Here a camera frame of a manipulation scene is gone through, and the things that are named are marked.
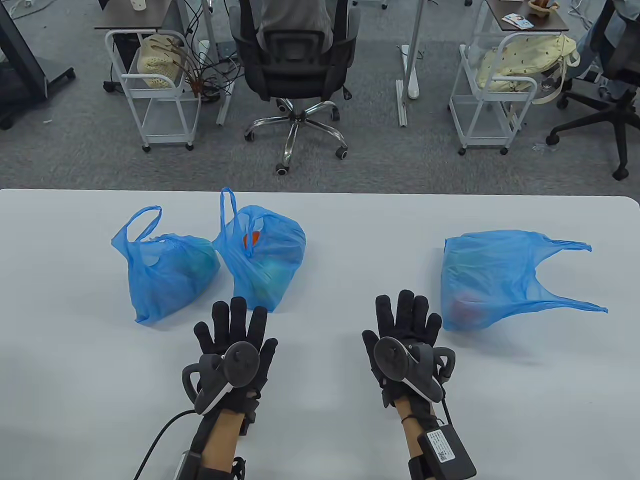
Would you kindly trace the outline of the person's right hand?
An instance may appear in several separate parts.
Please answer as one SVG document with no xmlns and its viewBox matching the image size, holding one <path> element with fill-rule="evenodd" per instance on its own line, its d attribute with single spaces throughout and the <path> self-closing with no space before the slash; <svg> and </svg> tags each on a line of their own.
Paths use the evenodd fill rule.
<svg viewBox="0 0 640 480">
<path fill-rule="evenodd" d="M 398 407 L 406 398 L 413 406 L 430 407 L 430 402 L 422 398 L 403 382 L 392 381 L 382 373 L 374 357 L 374 347 L 380 338 L 417 341 L 434 346 L 442 326 L 438 313 L 429 313 L 429 302 L 424 295 L 414 295 L 404 289 L 398 293 L 397 310 L 393 313 L 390 297 L 386 294 L 375 298 L 375 317 L 378 332 L 362 331 L 362 339 L 370 362 L 370 369 L 382 391 L 384 407 Z"/>
</svg>

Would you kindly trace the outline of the person's left hand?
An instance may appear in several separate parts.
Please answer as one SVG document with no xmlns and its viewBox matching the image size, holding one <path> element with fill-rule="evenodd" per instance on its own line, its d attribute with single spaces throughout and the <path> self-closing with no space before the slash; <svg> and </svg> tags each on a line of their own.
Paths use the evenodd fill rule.
<svg viewBox="0 0 640 480">
<path fill-rule="evenodd" d="M 214 331 L 203 321 L 193 329 L 202 353 L 193 403 L 201 416 L 230 410 L 243 415 L 248 425 L 256 420 L 278 340 L 265 339 L 265 307 L 255 307 L 249 321 L 247 311 L 243 297 L 217 301 L 211 312 Z"/>
</svg>

